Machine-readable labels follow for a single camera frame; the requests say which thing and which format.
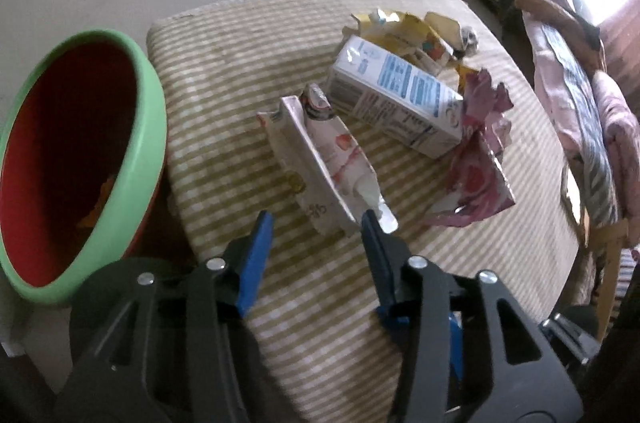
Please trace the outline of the beige silver wrapper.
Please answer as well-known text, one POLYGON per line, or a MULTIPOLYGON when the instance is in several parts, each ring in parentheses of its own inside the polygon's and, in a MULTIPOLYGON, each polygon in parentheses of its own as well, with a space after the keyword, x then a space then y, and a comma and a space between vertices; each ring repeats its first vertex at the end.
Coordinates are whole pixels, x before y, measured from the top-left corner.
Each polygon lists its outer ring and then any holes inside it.
POLYGON ((477 52, 478 39, 471 27, 434 12, 428 12, 424 21, 454 50, 457 58, 477 52))

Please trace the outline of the brown plush toy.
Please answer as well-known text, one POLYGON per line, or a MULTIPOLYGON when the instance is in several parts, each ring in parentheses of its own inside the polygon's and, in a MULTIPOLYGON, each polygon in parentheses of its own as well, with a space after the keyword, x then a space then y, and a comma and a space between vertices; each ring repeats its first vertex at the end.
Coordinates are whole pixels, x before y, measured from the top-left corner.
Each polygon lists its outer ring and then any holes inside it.
POLYGON ((587 20, 551 0, 514 0, 516 8, 558 30, 567 43, 600 50, 600 29, 587 20))

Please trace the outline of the blue white milk carton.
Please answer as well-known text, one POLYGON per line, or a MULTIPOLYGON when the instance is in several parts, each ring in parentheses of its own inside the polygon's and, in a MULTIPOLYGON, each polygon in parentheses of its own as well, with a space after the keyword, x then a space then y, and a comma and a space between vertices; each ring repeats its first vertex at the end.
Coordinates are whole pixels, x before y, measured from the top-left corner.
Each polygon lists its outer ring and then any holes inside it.
POLYGON ((334 107, 431 159, 461 143, 462 96, 357 35, 330 68, 326 96, 334 107))

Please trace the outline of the red bin with green rim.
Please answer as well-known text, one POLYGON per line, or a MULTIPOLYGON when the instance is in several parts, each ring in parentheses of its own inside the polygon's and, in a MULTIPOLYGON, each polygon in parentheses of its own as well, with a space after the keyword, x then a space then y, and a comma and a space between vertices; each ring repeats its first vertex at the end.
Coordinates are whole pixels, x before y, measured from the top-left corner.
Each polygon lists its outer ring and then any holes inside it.
POLYGON ((128 35, 84 31, 44 56, 1 134, 1 268, 15 292, 65 304, 131 253, 166 148, 160 79, 128 35))

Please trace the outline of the pink quilt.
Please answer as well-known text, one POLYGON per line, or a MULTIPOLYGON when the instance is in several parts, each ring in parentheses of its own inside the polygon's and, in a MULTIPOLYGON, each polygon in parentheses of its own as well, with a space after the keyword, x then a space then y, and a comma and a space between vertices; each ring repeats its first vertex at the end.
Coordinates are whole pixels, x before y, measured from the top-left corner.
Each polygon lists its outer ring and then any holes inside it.
POLYGON ((618 84, 598 70, 591 86, 623 215, 639 217, 639 121, 618 84))

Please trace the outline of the striped woven table mat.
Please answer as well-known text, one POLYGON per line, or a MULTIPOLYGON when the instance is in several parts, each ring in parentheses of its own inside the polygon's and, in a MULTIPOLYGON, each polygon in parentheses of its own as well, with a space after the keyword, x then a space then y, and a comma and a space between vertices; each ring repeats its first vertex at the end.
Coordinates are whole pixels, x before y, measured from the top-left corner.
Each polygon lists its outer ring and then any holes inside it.
POLYGON ((525 313, 551 313, 578 250, 562 204, 566 159, 518 66, 462 0, 232 0, 158 20, 146 48, 168 117, 167 169, 198 256, 244 235, 260 211, 272 249, 246 324, 297 422, 382 422, 401 354, 378 321, 360 239, 372 210, 413 253, 463 277, 490 269, 525 313), (338 57, 370 73, 385 59, 345 45, 372 13, 437 14, 468 27, 469 66, 509 92, 501 165, 514 202, 457 228, 430 226, 450 160, 418 150, 418 121, 393 106, 365 119, 363 94, 326 81, 338 57))

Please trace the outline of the white strawberry carton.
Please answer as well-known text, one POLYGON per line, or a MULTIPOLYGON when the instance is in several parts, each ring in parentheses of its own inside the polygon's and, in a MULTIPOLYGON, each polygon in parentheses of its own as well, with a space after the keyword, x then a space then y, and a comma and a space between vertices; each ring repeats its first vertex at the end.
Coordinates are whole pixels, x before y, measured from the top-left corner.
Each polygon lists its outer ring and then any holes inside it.
POLYGON ((353 235, 367 210, 385 233, 398 229, 372 164, 319 85, 280 98, 276 109, 258 112, 257 120, 296 202, 320 235, 353 235))

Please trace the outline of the bed with plaid sheet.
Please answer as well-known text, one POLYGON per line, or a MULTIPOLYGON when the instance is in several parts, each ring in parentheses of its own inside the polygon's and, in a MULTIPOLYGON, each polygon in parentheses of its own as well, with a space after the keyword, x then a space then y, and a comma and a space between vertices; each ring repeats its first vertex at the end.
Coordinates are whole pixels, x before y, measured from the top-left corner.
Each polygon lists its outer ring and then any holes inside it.
MULTIPOLYGON (((551 0, 577 14, 575 0, 551 0)), ((522 12, 534 62, 536 95, 554 126, 570 167, 582 187, 593 225, 615 223, 625 218, 629 242, 639 244, 639 217, 627 218, 620 208, 608 151, 591 80, 598 70, 605 71, 603 46, 567 43, 562 34, 522 12)))

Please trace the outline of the yellow crushed carton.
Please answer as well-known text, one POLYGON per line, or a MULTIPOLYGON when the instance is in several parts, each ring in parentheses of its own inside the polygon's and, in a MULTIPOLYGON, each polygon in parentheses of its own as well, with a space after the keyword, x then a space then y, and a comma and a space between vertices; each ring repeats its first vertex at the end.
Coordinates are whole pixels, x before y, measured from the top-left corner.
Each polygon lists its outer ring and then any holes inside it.
POLYGON ((343 42, 352 35, 382 47, 432 76, 438 76, 454 58, 454 49, 423 19, 376 8, 352 14, 354 26, 342 27, 343 42))

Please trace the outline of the pink wrapper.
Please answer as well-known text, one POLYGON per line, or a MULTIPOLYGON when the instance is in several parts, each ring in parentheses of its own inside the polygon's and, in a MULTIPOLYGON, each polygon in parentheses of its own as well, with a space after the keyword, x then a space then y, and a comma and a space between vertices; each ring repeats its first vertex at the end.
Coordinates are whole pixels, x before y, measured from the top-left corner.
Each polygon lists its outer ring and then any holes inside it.
POLYGON ((485 69, 457 68, 462 89, 462 140, 454 149, 447 195, 425 213, 425 224, 462 228, 494 216, 515 204, 504 174, 504 149, 511 143, 513 109, 508 87, 485 69))

